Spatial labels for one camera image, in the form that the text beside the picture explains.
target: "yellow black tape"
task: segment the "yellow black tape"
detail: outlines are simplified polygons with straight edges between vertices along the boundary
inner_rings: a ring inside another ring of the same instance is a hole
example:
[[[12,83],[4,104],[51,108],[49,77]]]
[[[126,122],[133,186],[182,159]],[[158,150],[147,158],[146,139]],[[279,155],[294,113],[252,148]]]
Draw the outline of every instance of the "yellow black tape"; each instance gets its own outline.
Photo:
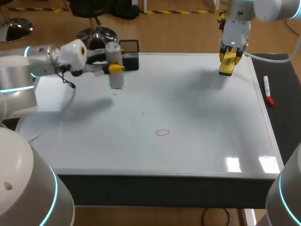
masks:
[[[8,8],[11,11],[54,11],[55,13],[62,11],[69,11],[67,8]],[[203,13],[213,13],[220,17],[220,19],[225,18],[225,11],[217,10],[148,10],[147,14],[203,14]]]
[[[54,11],[55,13],[69,11],[67,8],[8,8],[11,11]]]
[[[186,10],[148,10],[147,14],[203,14],[203,13],[214,13],[216,15],[223,15],[225,11],[217,10],[193,10],[193,11],[186,11]]]

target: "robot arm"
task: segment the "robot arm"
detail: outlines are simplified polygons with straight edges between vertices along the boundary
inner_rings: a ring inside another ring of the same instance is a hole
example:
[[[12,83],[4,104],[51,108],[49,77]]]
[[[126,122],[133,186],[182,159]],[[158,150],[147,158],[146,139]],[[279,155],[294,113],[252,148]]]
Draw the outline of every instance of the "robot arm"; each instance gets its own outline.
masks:
[[[300,0],[230,0],[228,20],[224,22],[223,35],[220,43],[220,61],[222,62],[226,51],[237,48],[234,65],[240,61],[248,46],[251,21],[255,16],[262,21],[276,21],[298,19],[301,17]],[[291,60],[297,53],[301,41],[298,42],[296,51],[287,60],[272,61],[255,57],[248,53],[247,56],[273,63],[284,63]]]
[[[96,65],[93,69],[109,74],[111,88],[122,89],[124,66],[119,44],[108,43],[102,58],[106,64]],[[60,48],[48,45],[1,52],[0,122],[36,112],[33,77],[66,71],[79,76],[87,71],[87,60],[87,49],[81,40],[74,40]]]

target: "chair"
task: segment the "chair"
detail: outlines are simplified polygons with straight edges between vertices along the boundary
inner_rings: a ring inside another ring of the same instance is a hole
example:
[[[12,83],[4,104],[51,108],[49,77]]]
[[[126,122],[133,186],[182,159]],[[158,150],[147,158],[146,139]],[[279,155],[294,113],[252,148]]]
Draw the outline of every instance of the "chair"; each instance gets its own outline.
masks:
[[[10,18],[6,4],[13,0],[0,0],[4,22],[0,23],[0,42],[20,40],[32,32],[32,23],[24,18]]]
[[[110,0],[70,0],[69,7],[74,16],[90,20],[91,27],[77,35],[85,43],[87,49],[104,48],[106,43],[117,41],[117,34],[110,28],[101,27],[97,18],[109,11]]]

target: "black cable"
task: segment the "black cable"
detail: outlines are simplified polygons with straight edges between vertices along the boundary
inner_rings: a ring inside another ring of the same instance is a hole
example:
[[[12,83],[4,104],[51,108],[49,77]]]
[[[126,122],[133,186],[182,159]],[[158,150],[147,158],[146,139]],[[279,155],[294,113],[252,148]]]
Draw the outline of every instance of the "black cable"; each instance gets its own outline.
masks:
[[[204,216],[205,216],[205,213],[206,213],[207,210],[208,210],[208,208],[206,208],[203,211],[203,213],[202,213],[202,216],[201,216],[201,226],[205,226],[205,218],[204,218]],[[226,226],[229,226],[230,225],[230,221],[231,221],[230,214],[229,214],[229,212],[227,211],[226,208],[223,208],[223,210],[226,212],[227,218],[228,218],[228,222],[227,222]]]
[[[64,78],[64,73],[66,72],[66,70],[67,70],[67,68],[64,67],[64,66],[63,67],[57,67],[55,69],[55,73],[57,74],[58,77],[60,77],[63,80],[63,83],[68,83],[71,88],[75,89],[75,87],[76,87],[75,84]]]
[[[295,34],[295,35],[297,35],[298,37],[300,37],[300,35],[293,29],[293,28],[291,28],[290,27],[290,25],[288,25],[288,23],[287,23],[287,21],[285,20],[284,21],[284,24]]]

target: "yellow object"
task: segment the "yellow object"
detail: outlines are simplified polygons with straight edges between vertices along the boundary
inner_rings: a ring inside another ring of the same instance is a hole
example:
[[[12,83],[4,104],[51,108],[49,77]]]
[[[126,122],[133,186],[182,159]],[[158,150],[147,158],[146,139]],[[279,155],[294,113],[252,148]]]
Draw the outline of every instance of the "yellow object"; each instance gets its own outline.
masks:
[[[124,69],[125,68],[122,65],[116,65],[116,64],[110,64],[109,65],[109,72],[110,72],[110,74],[119,74]]]
[[[220,75],[231,76],[235,66],[235,54],[226,53],[224,59],[222,60],[220,69],[218,73]]]

